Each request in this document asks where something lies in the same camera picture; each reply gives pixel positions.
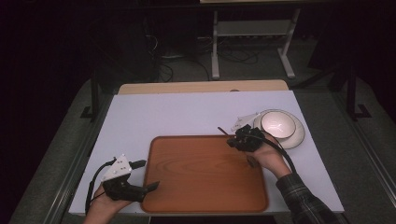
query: dark background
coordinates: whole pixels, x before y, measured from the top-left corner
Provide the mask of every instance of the dark background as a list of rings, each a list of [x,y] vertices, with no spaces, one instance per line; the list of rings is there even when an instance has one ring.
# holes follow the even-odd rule
[[[147,43],[141,38],[144,35],[141,23],[147,14],[111,13],[106,15],[110,19],[104,20],[83,9],[74,1],[0,3],[2,223],[9,220],[18,205],[67,108],[91,77],[93,68],[108,92],[123,82],[156,79],[155,58],[152,61],[147,54]],[[390,1],[348,1],[336,7],[310,7],[303,9],[295,32],[295,38],[318,39],[310,66],[325,69],[346,59],[372,86],[379,103],[393,120],[396,120],[395,12]],[[150,31],[163,40],[180,36],[167,31],[179,32],[184,34],[181,40],[187,42],[201,33],[209,31],[210,35],[210,26],[208,29],[203,25],[212,21],[209,14],[190,14],[191,17],[179,23],[176,22],[180,21],[179,17],[185,18],[183,13],[174,12],[167,20],[162,20],[164,15],[156,14]],[[133,31],[134,35],[128,35],[127,31]],[[88,34],[101,47],[112,50],[111,56],[116,61],[111,62],[101,54]],[[139,44],[126,44],[130,38]],[[134,63],[128,67],[125,61]]]

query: white tabletop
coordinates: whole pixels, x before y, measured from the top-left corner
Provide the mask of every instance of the white tabletop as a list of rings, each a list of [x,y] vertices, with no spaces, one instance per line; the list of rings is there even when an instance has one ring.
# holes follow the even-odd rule
[[[92,151],[76,196],[70,206],[71,214],[84,214],[89,182],[96,170],[113,157],[125,154],[129,161],[147,160],[152,139],[160,135],[221,134],[218,127],[233,133],[237,117],[281,109],[299,119],[305,128],[304,141],[287,149],[297,173],[311,191],[334,212],[344,208],[318,154],[305,119],[292,91],[231,91],[199,93],[161,93],[116,95],[107,112],[102,130]],[[100,184],[99,174],[95,188]],[[145,168],[132,171],[128,182],[142,186]],[[287,212],[276,178],[264,169],[269,206],[264,214]],[[132,203],[120,211],[123,214],[153,216]]]

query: hand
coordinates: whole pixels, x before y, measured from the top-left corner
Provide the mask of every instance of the hand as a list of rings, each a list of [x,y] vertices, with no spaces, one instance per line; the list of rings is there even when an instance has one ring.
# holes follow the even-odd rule
[[[108,223],[122,208],[132,203],[123,200],[112,200],[105,194],[102,185],[96,190],[93,198],[90,210],[84,220],[86,224]]]
[[[265,138],[277,144],[275,138],[267,133]],[[254,152],[246,152],[248,156],[253,157],[262,167],[270,170],[276,178],[291,174],[289,166],[283,160],[282,155],[268,144],[262,146]]]

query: white bowl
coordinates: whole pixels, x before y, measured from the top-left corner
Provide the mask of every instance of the white bowl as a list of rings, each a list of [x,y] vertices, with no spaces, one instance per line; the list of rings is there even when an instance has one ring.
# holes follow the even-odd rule
[[[285,113],[285,114],[289,115],[294,120],[294,123],[296,124],[296,131],[294,132],[294,134],[292,136],[287,137],[287,138],[277,138],[276,139],[283,148],[285,148],[285,149],[294,148],[294,147],[299,146],[304,141],[305,130],[304,130],[303,124],[294,115],[292,115],[291,113],[284,111],[284,110],[268,109],[268,110],[262,111],[261,115],[254,119],[253,128],[259,128],[260,130],[263,130],[262,117],[269,112]]]
[[[262,116],[262,128],[275,138],[287,138],[294,134],[296,124],[289,115],[274,111]]]

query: wooden tray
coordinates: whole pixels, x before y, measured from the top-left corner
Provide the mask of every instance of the wooden tray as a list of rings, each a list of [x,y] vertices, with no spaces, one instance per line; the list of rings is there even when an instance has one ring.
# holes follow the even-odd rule
[[[161,181],[142,203],[147,213],[258,213],[268,198],[262,168],[224,135],[160,136],[152,140],[145,185]]]

